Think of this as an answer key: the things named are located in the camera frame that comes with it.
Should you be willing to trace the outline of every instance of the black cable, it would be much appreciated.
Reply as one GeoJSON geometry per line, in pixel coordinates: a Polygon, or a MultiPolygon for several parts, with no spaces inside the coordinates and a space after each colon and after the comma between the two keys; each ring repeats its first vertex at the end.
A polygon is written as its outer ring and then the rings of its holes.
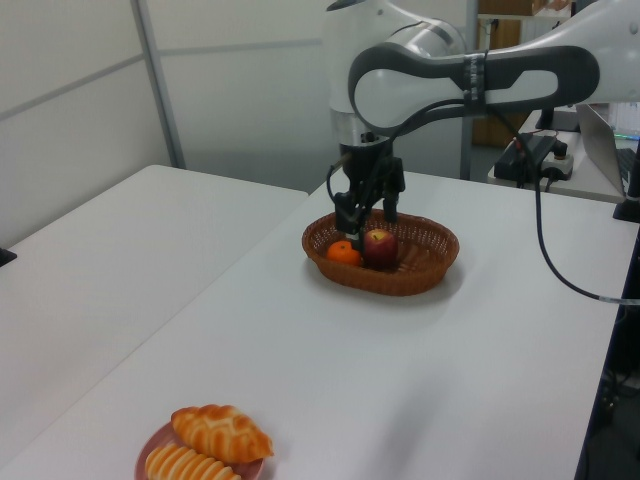
{"type": "Polygon", "coordinates": [[[605,302],[605,303],[615,303],[615,304],[619,304],[619,305],[640,305],[640,299],[637,299],[637,298],[631,298],[631,299],[611,298],[611,297],[605,297],[605,296],[602,296],[602,295],[596,295],[595,293],[591,293],[591,292],[588,292],[586,290],[583,290],[582,288],[574,285],[569,280],[564,278],[562,276],[562,274],[558,271],[558,269],[555,267],[555,265],[551,261],[551,258],[549,257],[549,254],[547,253],[547,247],[544,244],[544,237],[542,235],[542,201],[541,201],[542,194],[541,194],[541,191],[540,191],[540,176],[539,176],[538,170],[537,170],[537,168],[535,166],[535,162],[533,160],[533,154],[531,153],[531,149],[527,145],[527,142],[525,141],[525,139],[522,138],[522,135],[520,135],[520,133],[518,133],[518,131],[514,128],[514,126],[511,125],[509,120],[507,120],[506,117],[499,110],[496,110],[491,105],[487,105],[487,111],[490,114],[494,115],[498,120],[500,120],[500,122],[505,127],[507,127],[507,129],[511,132],[511,134],[516,138],[516,140],[518,140],[518,142],[520,142],[520,145],[522,146],[522,149],[524,150],[525,155],[527,157],[527,161],[529,163],[529,167],[530,167],[530,171],[531,171],[531,176],[532,176],[532,179],[533,179],[533,185],[535,187],[536,228],[537,228],[537,232],[538,232],[538,244],[540,245],[540,251],[542,252],[542,256],[544,257],[544,260],[547,263],[547,266],[549,267],[549,269],[558,278],[558,280],[560,280],[562,283],[564,283],[571,290],[579,293],[580,295],[584,295],[585,297],[591,298],[593,300],[599,300],[599,301],[605,302]]]}
{"type": "Polygon", "coordinates": [[[547,186],[544,188],[544,193],[549,193],[549,188],[551,188],[551,184],[556,182],[555,173],[551,172],[549,174],[549,180],[547,181],[547,186]]]}

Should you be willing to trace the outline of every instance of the bread roll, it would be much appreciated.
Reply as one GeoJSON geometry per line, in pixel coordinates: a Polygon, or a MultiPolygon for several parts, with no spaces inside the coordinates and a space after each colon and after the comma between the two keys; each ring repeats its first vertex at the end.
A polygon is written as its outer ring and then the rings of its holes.
{"type": "Polygon", "coordinates": [[[183,408],[171,415],[171,423],[186,445],[225,463],[249,463],[273,455],[271,439],[231,405],[183,408]]]}
{"type": "Polygon", "coordinates": [[[242,480],[215,458],[187,447],[158,447],[147,457],[145,471],[149,480],[242,480]]]}

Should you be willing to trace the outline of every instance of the orange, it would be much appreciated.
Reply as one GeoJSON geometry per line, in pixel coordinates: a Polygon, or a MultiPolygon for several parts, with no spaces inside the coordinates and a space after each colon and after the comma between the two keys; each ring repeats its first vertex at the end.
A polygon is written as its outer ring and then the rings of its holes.
{"type": "Polygon", "coordinates": [[[332,243],[329,250],[327,250],[327,260],[346,263],[347,265],[353,265],[355,267],[359,267],[362,261],[360,252],[354,250],[351,242],[348,240],[340,240],[339,242],[332,243]]]}

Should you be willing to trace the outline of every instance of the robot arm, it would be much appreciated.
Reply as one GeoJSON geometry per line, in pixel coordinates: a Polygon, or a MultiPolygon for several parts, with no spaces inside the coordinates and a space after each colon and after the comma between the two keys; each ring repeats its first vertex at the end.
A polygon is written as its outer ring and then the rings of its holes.
{"type": "Polygon", "coordinates": [[[356,242],[381,198],[393,220],[404,188],[389,137],[484,115],[486,105],[508,113],[640,99],[640,0],[600,0],[532,42],[471,54],[450,25],[387,0],[339,0],[327,15],[332,118],[350,179],[335,196],[337,227],[356,242]]]}

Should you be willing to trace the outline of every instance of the white wall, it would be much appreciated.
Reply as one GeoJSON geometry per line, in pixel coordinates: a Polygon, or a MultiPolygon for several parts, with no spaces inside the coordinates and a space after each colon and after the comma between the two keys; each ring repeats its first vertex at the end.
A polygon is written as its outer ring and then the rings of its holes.
{"type": "Polygon", "coordinates": [[[169,157],[129,0],[0,0],[0,245],[169,157]]]}
{"type": "MultiPolygon", "coordinates": [[[[338,155],[321,28],[331,3],[146,0],[187,168],[313,191],[338,155]]],[[[467,1],[397,0],[466,27],[467,1]]],[[[458,177],[462,122],[402,137],[405,168],[458,177]]]]}

